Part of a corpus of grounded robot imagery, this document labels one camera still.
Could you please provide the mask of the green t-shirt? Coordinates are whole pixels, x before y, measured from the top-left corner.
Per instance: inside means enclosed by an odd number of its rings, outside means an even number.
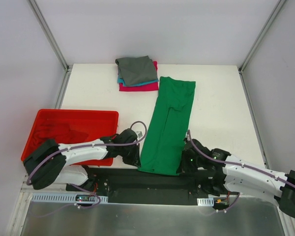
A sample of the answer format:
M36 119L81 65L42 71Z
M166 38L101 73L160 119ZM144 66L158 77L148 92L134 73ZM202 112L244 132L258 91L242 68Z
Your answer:
M194 101L196 82L161 77L141 151L141 172L176 176Z

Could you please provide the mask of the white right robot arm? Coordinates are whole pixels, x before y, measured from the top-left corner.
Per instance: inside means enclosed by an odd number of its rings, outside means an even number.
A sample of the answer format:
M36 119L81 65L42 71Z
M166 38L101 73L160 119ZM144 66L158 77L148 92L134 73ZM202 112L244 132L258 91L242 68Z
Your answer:
M177 173L195 177L200 168L211 172L212 177L201 183L206 194L243 193L272 203L295 219L294 170L284 173L257 167L225 150L209 150L196 139L184 141Z

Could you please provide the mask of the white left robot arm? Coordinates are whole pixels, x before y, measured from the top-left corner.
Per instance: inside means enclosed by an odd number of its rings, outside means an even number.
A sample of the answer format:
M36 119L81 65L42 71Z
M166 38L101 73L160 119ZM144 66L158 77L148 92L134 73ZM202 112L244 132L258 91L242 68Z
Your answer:
M53 183L66 184L67 191L96 191L96 180L83 162L123 157L137 158L139 142L145 137L128 128L120 134L102 137L91 142L58 144L54 139L45 141L24 161L26 184L35 190Z

